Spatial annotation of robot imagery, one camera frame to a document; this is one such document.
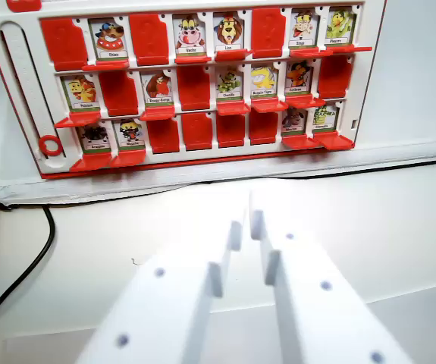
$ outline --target cartoon character card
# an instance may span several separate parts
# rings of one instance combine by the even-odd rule
[[[142,126],[135,119],[120,119],[113,122],[119,150],[145,149]]]
[[[140,72],[145,107],[173,105],[171,78],[164,71]]]
[[[96,59],[127,59],[124,28],[115,23],[112,17],[89,21],[91,39],[95,47]]]
[[[329,11],[325,44],[328,46],[351,44],[353,42],[356,15],[347,8],[331,8]]]
[[[292,9],[290,22],[290,49],[315,47],[317,42],[318,15],[314,9]]]
[[[339,108],[333,105],[323,105],[320,108],[317,108],[314,113],[312,132],[321,133],[336,130],[338,116]]]
[[[277,95],[278,70],[272,64],[252,65],[251,98],[260,99]]]
[[[303,95],[310,92],[313,68],[307,61],[288,62],[285,78],[285,96]]]
[[[205,24],[196,14],[174,15],[172,25],[177,57],[205,55]]]
[[[61,77],[64,95],[70,111],[98,111],[95,84],[84,74]]]
[[[235,67],[216,67],[216,101],[243,99],[243,74]]]
[[[99,124],[86,125],[77,128],[83,153],[111,152],[110,142],[106,129]]]
[[[298,108],[288,108],[287,115],[281,122],[281,135],[304,134],[306,130],[307,111]]]
[[[215,13],[213,19],[215,51],[228,51],[242,49],[243,43],[243,20],[238,13]]]

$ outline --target yellow cartoon character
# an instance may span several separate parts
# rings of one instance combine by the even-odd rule
[[[251,78],[253,84],[261,89],[265,87],[266,89],[273,89],[275,85],[275,79],[273,70],[271,67],[258,67],[251,71]]]

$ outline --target black cable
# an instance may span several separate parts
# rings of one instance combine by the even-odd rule
[[[11,286],[0,296],[0,305],[11,295],[12,292],[27,278],[30,272],[41,262],[42,258],[44,258],[45,254],[49,251],[49,248],[54,241],[54,236],[56,234],[56,225],[54,223],[54,219],[52,218],[51,211],[49,211],[48,206],[43,206],[42,210],[44,210],[45,216],[48,219],[49,223],[49,237],[48,241],[45,243],[45,246],[42,248],[39,255],[34,259],[32,263],[30,263],[29,267],[20,275],[20,277],[13,283]]]

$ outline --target red ring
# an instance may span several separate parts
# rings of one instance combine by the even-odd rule
[[[58,144],[58,148],[56,150],[49,150],[45,142],[51,140],[52,142]],[[57,136],[54,135],[45,135],[39,139],[39,148],[42,150],[42,152],[45,155],[48,155],[50,157],[55,157],[57,155],[60,155],[63,151],[63,146],[61,144],[61,141]]]

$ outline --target green cartoon character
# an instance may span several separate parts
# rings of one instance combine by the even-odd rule
[[[241,85],[241,82],[236,79],[236,71],[229,70],[224,78],[220,75],[221,83],[218,84],[220,93],[229,93],[232,89],[236,89]]]
[[[331,25],[327,26],[327,38],[341,38],[347,32],[352,30],[351,22],[353,18],[350,17],[348,11],[335,11],[332,15]]]
[[[320,108],[317,108],[314,113],[314,124],[315,125],[325,124],[326,117],[330,115],[336,115],[336,113],[332,111],[327,111],[325,105],[321,106]]]

